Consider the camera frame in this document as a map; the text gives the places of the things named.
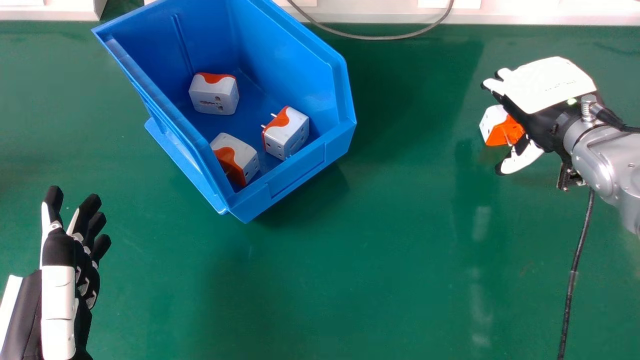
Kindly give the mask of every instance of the green table surface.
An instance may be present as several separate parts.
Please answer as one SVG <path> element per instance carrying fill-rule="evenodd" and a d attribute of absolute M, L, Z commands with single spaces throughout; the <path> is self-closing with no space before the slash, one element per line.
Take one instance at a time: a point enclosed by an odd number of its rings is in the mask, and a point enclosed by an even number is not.
<path fill-rule="evenodd" d="M 137 5 L 112 1 L 106 17 Z M 560 55 L 637 124 L 640 29 L 446 25 L 359 42 L 350 152 L 258 219 L 220 216 L 143 128 L 97 23 L 0 23 L 0 287 L 38 265 L 40 201 L 100 194 L 101 359 L 551 359 L 587 191 L 559 158 L 497 177 L 478 130 L 501 67 Z M 340 26 L 400 33 L 416 26 Z M 640 357 L 640 244 L 596 202 L 567 359 Z"/>

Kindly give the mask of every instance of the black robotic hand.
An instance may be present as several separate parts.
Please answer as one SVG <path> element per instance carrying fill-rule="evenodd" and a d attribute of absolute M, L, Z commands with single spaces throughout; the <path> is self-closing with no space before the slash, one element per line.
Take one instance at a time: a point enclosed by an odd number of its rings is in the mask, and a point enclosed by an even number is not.
<path fill-rule="evenodd" d="M 556 152 L 570 168 L 572 159 L 563 145 L 564 136 L 580 119 L 585 97 L 602 104 L 593 80 L 560 57 L 534 61 L 513 71 L 500 69 L 495 78 L 483 81 L 482 88 L 489 90 L 525 131 L 496 165 L 499 175 L 526 167 L 544 152 Z"/>
<path fill-rule="evenodd" d="M 60 188 L 42 202 L 40 269 L 11 276 L 0 305 L 0 360 L 91 359 L 86 344 L 100 292 L 100 259 L 111 246 L 98 236 L 106 217 L 98 195 L 76 210 L 65 232 Z"/>

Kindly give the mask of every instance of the robotic hand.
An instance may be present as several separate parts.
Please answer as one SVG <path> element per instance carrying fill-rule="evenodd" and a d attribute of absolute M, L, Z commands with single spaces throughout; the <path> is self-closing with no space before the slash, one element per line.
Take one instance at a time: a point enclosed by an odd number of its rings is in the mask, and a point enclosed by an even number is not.
<path fill-rule="evenodd" d="M 42 202 L 40 269 L 10 276 L 0 305 L 0 360 L 85 360 L 92 314 L 100 291 L 98 265 L 111 246 L 96 238 L 106 224 L 98 195 L 76 210 L 65 232 L 60 188 Z"/>
<path fill-rule="evenodd" d="M 605 107 L 583 70 L 566 59 L 547 58 L 498 70 L 482 88 L 500 103 L 484 115 L 484 140 L 511 146 L 496 173 L 512 174 L 555 152 L 562 160 L 559 189 L 590 186 L 618 208 L 626 229 L 640 235 L 640 128 L 625 125 Z"/>

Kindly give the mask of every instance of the blue plastic bin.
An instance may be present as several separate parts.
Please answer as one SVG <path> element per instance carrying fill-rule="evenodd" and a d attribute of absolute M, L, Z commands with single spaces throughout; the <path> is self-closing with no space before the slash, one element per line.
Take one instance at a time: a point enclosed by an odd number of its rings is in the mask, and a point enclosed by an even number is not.
<path fill-rule="evenodd" d="M 344 58 L 271 0 L 160 0 L 93 32 L 140 93 L 146 129 L 220 214 L 251 221 L 349 148 L 356 118 Z M 193 109 L 196 72 L 235 75 L 235 115 Z M 283 162 L 264 151 L 260 125 L 287 105 L 311 127 Z M 221 132 L 258 151 L 246 188 L 229 182 L 209 147 Z"/>

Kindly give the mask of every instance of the blue container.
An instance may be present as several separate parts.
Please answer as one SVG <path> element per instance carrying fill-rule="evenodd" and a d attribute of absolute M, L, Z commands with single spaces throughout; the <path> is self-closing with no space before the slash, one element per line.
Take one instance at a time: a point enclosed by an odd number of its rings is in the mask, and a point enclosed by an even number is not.
<path fill-rule="evenodd" d="M 271 0 L 160 0 L 93 32 L 140 93 L 146 129 L 220 214 L 251 221 L 349 148 L 356 118 L 344 58 Z M 193 109 L 196 72 L 235 75 L 235 115 Z M 260 125 L 287 105 L 311 126 L 283 162 L 264 151 Z M 246 188 L 229 182 L 209 147 L 221 132 L 258 151 Z"/>

